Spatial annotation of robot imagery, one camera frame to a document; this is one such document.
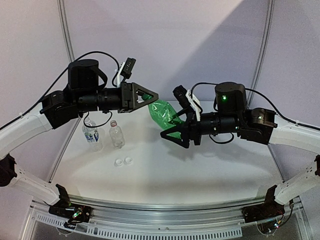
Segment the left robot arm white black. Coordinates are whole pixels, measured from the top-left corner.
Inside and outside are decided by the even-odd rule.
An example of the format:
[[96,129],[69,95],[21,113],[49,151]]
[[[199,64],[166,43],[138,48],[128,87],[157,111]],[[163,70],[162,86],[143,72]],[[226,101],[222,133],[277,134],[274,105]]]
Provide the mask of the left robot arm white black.
[[108,77],[95,59],[82,59],[67,67],[68,83],[64,90],[54,91],[43,97],[26,115],[0,131],[0,185],[17,188],[54,206],[63,216],[74,213],[74,205],[66,189],[23,170],[10,152],[28,140],[57,129],[86,112],[110,111],[131,113],[156,100],[159,95],[134,82],[122,81],[107,88]]

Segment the green plastic bottle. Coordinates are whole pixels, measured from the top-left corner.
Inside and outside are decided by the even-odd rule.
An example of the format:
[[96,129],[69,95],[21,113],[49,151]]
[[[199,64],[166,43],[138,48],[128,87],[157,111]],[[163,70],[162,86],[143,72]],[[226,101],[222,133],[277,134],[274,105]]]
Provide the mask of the green plastic bottle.
[[185,122],[176,116],[177,112],[172,105],[165,101],[158,99],[148,105],[148,110],[152,120],[162,129],[168,130]]

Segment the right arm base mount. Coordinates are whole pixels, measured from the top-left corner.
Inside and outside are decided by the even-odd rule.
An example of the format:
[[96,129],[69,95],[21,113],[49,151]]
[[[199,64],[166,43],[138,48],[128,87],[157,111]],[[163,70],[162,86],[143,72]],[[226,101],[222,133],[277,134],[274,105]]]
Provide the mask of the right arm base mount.
[[290,213],[285,216],[285,206],[274,200],[265,199],[264,203],[246,206],[241,209],[245,223],[256,222],[258,231],[265,236],[272,235],[284,226],[292,216],[294,201],[289,201]]

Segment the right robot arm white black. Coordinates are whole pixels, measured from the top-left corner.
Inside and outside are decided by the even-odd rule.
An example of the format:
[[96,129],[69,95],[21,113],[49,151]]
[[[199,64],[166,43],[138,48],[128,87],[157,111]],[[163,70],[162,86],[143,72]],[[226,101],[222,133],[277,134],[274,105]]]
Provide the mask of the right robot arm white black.
[[259,206],[262,218],[269,218],[291,199],[316,187],[320,183],[320,129],[285,117],[274,107],[272,110],[257,107],[250,109],[246,88],[235,82],[214,84],[214,112],[204,113],[193,89],[182,86],[174,89],[174,95],[182,106],[178,115],[186,115],[183,123],[160,133],[163,139],[185,149],[190,141],[200,145],[202,136],[213,139],[220,134],[255,142],[263,145],[286,145],[316,154],[316,158],[303,172],[290,180],[275,186],[271,198]]

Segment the clear labelled water bottle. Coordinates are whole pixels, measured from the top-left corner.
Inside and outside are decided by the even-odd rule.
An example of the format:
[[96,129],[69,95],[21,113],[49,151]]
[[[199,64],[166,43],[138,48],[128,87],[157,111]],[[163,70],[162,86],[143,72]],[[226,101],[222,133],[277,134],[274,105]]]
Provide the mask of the clear labelled water bottle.
[[99,152],[103,149],[97,125],[89,117],[83,120],[82,132],[92,151]]

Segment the white bottle cap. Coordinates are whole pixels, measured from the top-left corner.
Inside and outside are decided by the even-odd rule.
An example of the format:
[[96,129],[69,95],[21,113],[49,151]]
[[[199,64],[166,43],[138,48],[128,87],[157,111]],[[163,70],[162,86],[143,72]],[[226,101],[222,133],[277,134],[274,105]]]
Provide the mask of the white bottle cap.
[[126,164],[126,165],[130,165],[130,164],[132,164],[133,163],[133,159],[131,158],[131,157],[126,157],[125,159],[124,159],[124,163]]
[[114,161],[114,165],[116,167],[121,167],[122,165],[124,164],[123,160],[120,159],[120,158],[117,158],[115,161]]

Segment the crushed clear bottle red label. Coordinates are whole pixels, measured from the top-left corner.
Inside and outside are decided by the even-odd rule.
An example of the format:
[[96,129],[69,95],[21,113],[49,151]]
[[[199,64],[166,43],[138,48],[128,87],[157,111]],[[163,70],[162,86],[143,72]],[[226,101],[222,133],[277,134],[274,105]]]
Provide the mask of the crushed clear bottle red label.
[[125,145],[125,138],[122,129],[115,120],[110,122],[109,136],[115,148],[121,149]]

